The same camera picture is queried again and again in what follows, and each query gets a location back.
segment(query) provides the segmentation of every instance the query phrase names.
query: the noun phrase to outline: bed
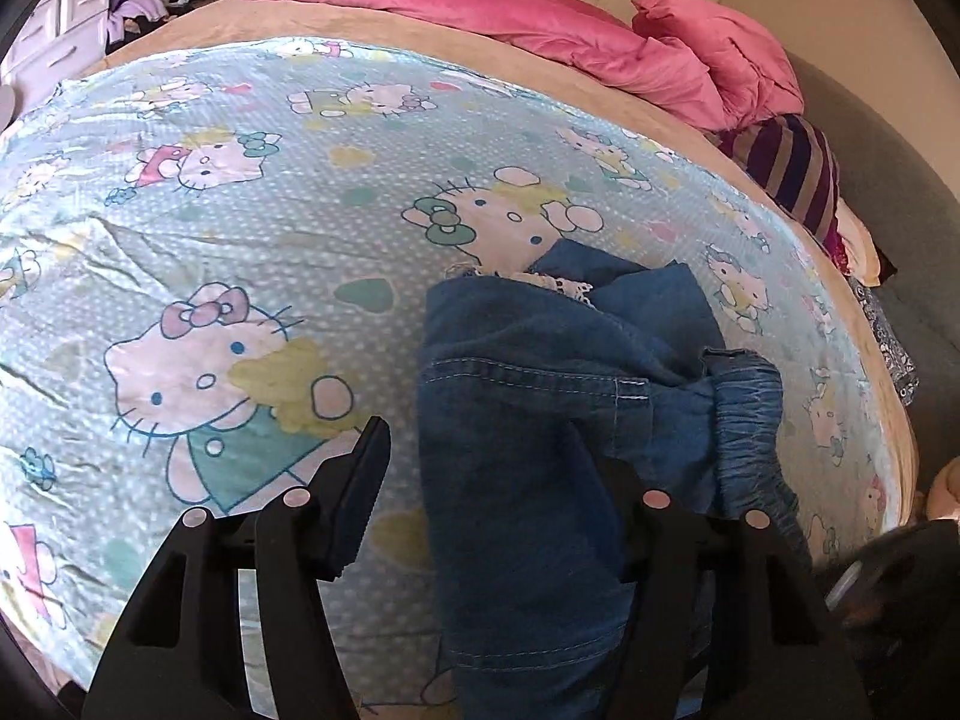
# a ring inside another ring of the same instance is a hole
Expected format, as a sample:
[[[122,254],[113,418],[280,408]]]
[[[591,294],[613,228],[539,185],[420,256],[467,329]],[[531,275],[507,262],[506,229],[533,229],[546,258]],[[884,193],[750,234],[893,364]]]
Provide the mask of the bed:
[[[909,515],[909,423],[845,279],[696,130],[573,69],[386,12],[223,0],[0,143],[0,611],[80,683],[181,512],[255,508],[378,413],[394,459],[328,620],[365,712],[455,716],[416,477],[422,298],[559,237],[688,262],[728,345],[776,363],[815,560]]]

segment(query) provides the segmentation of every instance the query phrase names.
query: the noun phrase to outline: beige bed sheet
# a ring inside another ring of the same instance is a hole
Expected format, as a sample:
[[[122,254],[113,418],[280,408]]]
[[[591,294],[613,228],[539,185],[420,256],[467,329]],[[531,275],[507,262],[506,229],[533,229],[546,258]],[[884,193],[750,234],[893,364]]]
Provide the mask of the beige bed sheet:
[[[738,190],[768,208],[771,199],[739,167],[717,151],[697,130],[645,100],[610,89],[579,71],[531,55],[490,38],[432,25],[405,16],[363,8],[345,8],[293,1],[222,0],[173,20],[156,32],[114,52],[88,69],[117,67],[141,56],[176,49],[217,46],[290,35],[343,38],[357,43],[414,50],[510,81],[616,122],[663,143],[693,162],[723,176]],[[910,514],[917,485],[918,452],[910,423],[896,396],[880,348],[850,287],[810,235],[792,220],[829,290],[837,312],[860,349],[880,411],[877,415],[889,442],[901,480],[901,522]]]

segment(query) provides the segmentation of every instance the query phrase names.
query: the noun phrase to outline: hello kitty blanket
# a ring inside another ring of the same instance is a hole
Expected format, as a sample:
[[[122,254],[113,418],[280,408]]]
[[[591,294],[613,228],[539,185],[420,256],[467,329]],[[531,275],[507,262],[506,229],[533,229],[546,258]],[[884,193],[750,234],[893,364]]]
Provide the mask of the hello kitty blanket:
[[[0,610],[81,683],[185,509],[256,509],[376,414],[394,456],[326,615],[364,712],[452,716],[416,468],[424,293],[563,237],[687,262],[728,346],[776,363],[815,559],[898,520],[875,396],[800,241],[568,105],[410,52],[271,39],[66,83],[0,160]],[[270,712],[247,577],[241,598]]]

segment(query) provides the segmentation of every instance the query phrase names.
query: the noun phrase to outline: drawer handle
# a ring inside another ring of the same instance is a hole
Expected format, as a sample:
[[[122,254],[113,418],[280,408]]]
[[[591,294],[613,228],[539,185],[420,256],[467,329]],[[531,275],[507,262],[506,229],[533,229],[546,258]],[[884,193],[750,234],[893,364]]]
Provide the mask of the drawer handle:
[[[71,47],[70,47],[70,50],[69,50],[68,52],[64,53],[63,55],[60,55],[60,56],[56,57],[56,59],[53,59],[53,60],[51,60],[50,62],[47,62],[47,67],[48,67],[48,68],[51,68],[51,67],[54,66],[54,65],[59,65],[59,63],[61,63],[62,61],[64,61],[64,60],[67,59],[68,57],[71,57],[71,56],[75,55],[76,52],[77,52],[77,47],[76,47],[76,46],[71,46]]]

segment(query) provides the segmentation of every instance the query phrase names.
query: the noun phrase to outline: pink bow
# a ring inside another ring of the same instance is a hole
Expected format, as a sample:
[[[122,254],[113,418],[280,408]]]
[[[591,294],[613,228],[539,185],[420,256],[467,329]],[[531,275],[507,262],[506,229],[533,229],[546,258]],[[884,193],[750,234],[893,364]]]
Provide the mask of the pink bow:
[[[195,306],[184,300],[171,303],[160,315],[160,332],[165,338],[182,338],[195,327],[207,327],[214,322],[237,324],[250,314],[250,299],[239,287],[232,287],[219,298]]]

